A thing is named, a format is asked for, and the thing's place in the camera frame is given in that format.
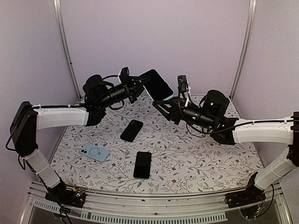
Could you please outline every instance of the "wire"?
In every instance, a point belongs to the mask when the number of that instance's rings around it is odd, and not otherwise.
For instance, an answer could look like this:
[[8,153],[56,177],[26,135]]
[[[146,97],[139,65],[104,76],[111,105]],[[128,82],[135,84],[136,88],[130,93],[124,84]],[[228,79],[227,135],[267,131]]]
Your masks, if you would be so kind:
[[110,75],[110,76],[106,76],[103,78],[103,80],[105,80],[106,78],[111,78],[111,77],[118,77],[118,75]]
[[275,193],[273,184],[271,184],[271,187],[272,187],[272,199],[271,199],[270,204],[269,204],[269,206],[267,207],[267,209],[266,209],[262,214],[257,215],[255,218],[247,218],[247,219],[250,220],[250,219],[256,219],[256,218],[259,218],[259,217],[263,216],[264,214],[266,214],[266,212],[270,209],[270,207],[271,207],[271,205],[272,205],[272,203],[273,203],[273,200],[274,200],[274,193]]
[[120,106],[120,107],[113,108],[112,106],[109,106],[109,108],[113,111],[117,111],[117,110],[123,108],[123,106],[125,105],[125,102],[123,101],[123,99],[121,100],[121,103],[122,103],[122,106]]
[[22,167],[22,169],[23,170],[26,170],[26,163],[25,163],[25,160],[23,159],[23,165],[21,164],[21,162],[20,162],[20,155],[18,155],[18,162],[19,162],[19,165],[20,165],[20,167]]
[[[32,109],[38,109],[38,108],[39,108],[39,107],[37,107],[37,106],[32,106],[32,107],[26,109],[26,110],[25,110],[19,117],[23,117],[24,114],[27,113],[28,111],[30,111],[30,110],[32,110]],[[16,129],[17,129],[17,125],[15,124],[15,127],[14,127],[13,131],[11,132],[11,134],[10,134],[10,136],[9,136],[9,138],[8,138],[8,140],[7,140],[7,142],[6,142],[6,144],[5,144],[5,148],[6,148],[7,150],[9,150],[9,151],[15,151],[14,148],[9,148],[8,145],[9,145],[9,142],[11,141],[11,139],[12,139],[12,137],[13,137],[13,135],[14,135]]]
[[195,137],[198,137],[198,138],[204,138],[206,135],[204,134],[203,136],[198,136],[198,135],[195,135],[195,134],[192,134],[188,128],[188,124],[186,123],[186,128],[187,128],[187,131],[189,132],[190,135],[193,135]]
[[182,93],[183,99],[186,100],[186,96],[184,93]]
[[60,220],[64,223],[67,224],[63,219],[63,215],[62,212],[65,214],[66,218],[68,219],[68,221],[70,222],[70,224],[72,224],[71,219],[69,218],[68,214],[67,214],[67,210],[65,209],[64,206],[61,205],[61,203],[58,201],[58,199],[56,197],[54,197],[51,193],[51,191],[49,190],[49,188],[47,187],[47,185],[45,184],[45,182],[42,180],[42,178],[37,175],[39,177],[39,179],[41,180],[41,182],[43,183],[44,187],[47,189],[48,193],[51,195],[51,197],[54,199],[54,201],[58,204],[58,206],[60,207],[59,213],[60,213]]

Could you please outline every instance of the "lavender wall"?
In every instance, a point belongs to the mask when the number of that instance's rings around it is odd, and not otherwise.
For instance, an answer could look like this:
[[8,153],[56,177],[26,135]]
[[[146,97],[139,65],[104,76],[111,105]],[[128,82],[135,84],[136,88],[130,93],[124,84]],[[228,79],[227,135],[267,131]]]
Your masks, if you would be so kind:
[[132,75],[155,68],[177,89],[186,74],[193,93],[229,94],[241,53],[249,1],[64,0],[72,62],[82,86],[92,74]]
[[[243,118],[269,119],[299,111],[299,4],[260,0],[235,103]],[[285,148],[258,144],[264,165]],[[299,220],[299,170],[281,180],[294,223]]]
[[[20,103],[75,102],[57,30],[52,0],[7,0],[0,4],[0,223],[15,224],[31,182],[17,154],[5,150]],[[41,131],[39,148],[49,156],[61,129]]]

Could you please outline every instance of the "aluminum frame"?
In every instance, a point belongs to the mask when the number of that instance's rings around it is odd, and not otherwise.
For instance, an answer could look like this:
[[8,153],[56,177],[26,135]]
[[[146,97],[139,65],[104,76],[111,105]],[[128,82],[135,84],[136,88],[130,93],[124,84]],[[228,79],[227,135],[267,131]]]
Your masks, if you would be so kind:
[[231,98],[232,101],[234,101],[234,98],[236,96],[238,85],[239,85],[242,71],[243,71],[243,67],[245,64],[245,59],[246,59],[246,54],[247,54],[247,50],[248,50],[248,46],[249,46],[251,31],[253,28],[255,12],[256,12],[256,0],[250,0],[248,17],[247,17],[247,25],[246,25],[246,31],[245,31],[242,51],[241,51],[239,63],[237,66],[237,71],[235,74],[233,86],[232,86],[232,89],[231,89],[230,95],[229,95],[229,97]]
[[[279,183],[274,184],[275,199],[273,205],[278,207],[278,213],[283,224],[292,224],[292,219]],[[194,220],[203,217],[214,217],[225,212],[238,210],[251,205],[228,208],[224,203],[228,192],[239,190],[225,190],[211,193],[191,194],[132,194],[101,190],[86,190],[86,201],[82,209],[65,206],[71,209],[70,217],[105,223],[97,220],[99,217],[121,220],[156,220],[171,223],[172,220]],[[50,211],[57,211],[57,204],[44,199],[45,187],[33,181],[27,196],[26,209],[22,215],[21,224],[28,224],[33,206]],[[272,188],[265,191],[266,201],[272,197]],[[216,220],[201,223],[215,223]]]
[[71,78],[71,84],[73,86],[73,89],[75,91],[76,97],[77,99],[81,99],[81,94],[80,94],[80,89],[77,83],[77,79],[75,76],[75,71],[73,68],[73,64],[71,61],[71,54],[70,54],[70,50],[67,44],[67,40],[66,40],[66,34],[65,34],[65,28],[64,28],[64,21],[63,21],[63,17],[62,17],[62,12],[61,12],[61,5],[60,5],[60,0],[53,0],[54,3],[54,11],[55,11],[55,17],[56,17],[56,21],[57,21],[57,26],[58,26],[58,31],[59,31],[59,35],[60,35],[60,39],[61,39],[61,44],[64,50],[64,56],[66,59],[66,63],[67,63],[67,67],[69,70],[69,75]]

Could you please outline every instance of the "ventilation slot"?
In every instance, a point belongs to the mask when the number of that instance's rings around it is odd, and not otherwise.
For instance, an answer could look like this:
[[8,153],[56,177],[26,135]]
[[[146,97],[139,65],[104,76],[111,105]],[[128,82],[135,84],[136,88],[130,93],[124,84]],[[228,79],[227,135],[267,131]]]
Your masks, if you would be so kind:
[[[56,204],[44,202],[39,199],[35,199],[34,206],[55,213],[59,213],[60,209],[60,207]],[[190,218],[129,218],[101,215],[95,212],[81,211],[81,216],[79,218],[83,220],[94,221],[96,223],[101,224],[209,224],[227,221],[225,212]]]

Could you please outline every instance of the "floral pattern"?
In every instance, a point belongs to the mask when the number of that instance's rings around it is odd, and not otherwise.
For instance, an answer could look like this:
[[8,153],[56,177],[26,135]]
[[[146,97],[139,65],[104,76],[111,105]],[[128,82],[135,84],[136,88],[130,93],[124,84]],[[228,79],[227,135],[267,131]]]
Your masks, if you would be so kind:
[[[199,103],[202,97],[195,96]],[[191,135],[185,122],[167,121],[144,97],[107,115],[96,126],[69,126],[55,152],[51,166],[70,185],[89,189],[137,193],[194,193],[244,187],[251,174],[262,168],[253,143],[221,145],[210,137]],[[239,117],[232,103],[228,117]],[[128,123],[136,119],[143,127],[134,142],[120,139]],[[104,163],[79,152],[91,143],[106,148]],[[133,177],[136,153],[151,152],[148,180]]]

